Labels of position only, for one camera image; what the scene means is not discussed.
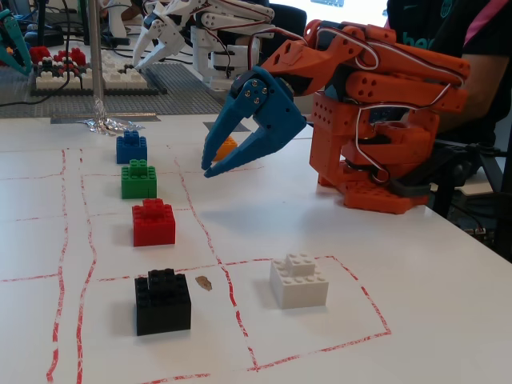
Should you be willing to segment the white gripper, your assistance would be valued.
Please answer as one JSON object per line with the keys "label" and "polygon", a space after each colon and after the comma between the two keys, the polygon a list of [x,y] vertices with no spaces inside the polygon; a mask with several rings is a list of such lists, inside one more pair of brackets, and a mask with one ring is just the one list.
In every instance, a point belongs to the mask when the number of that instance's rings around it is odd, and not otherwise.
{"label": "white gripper", "polygon": [[[185,45],[182,30],[193,10],[192,1],[156,2],[143,19],[141,32],[134,47],[133,63],[144,68],[169,56],[175,56]],[[144,58],[148,45],[158,44]]]}

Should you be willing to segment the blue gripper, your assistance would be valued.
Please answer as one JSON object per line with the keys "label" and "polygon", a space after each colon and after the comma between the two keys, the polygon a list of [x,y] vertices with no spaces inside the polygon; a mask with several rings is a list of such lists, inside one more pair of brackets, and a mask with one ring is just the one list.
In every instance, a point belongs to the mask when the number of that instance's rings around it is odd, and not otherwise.
{"label": "blue gripper", "polygon": [[[221,145],[244,118],[252,118],[258,128],[213,165]],[[255,66],[235,79],[221,113],[206,136],[201,163],[204,176],[212,178],[279,151],[305,125],[286,82]]]}

